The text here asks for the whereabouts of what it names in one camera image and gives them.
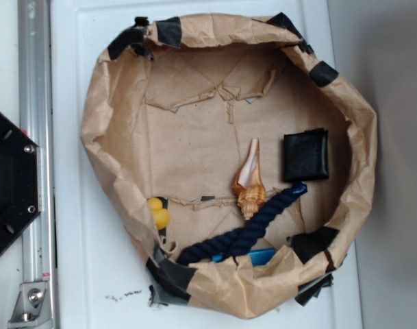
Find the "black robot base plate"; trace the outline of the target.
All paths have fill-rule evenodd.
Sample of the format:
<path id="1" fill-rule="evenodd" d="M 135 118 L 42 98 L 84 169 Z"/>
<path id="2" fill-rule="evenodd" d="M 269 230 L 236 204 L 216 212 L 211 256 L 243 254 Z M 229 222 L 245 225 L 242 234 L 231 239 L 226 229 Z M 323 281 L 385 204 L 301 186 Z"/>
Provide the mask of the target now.
<path id="1" fill-rule="evenodd" d="M 40 214 L 39 151 L 0 112 L 0 257 Z"/>

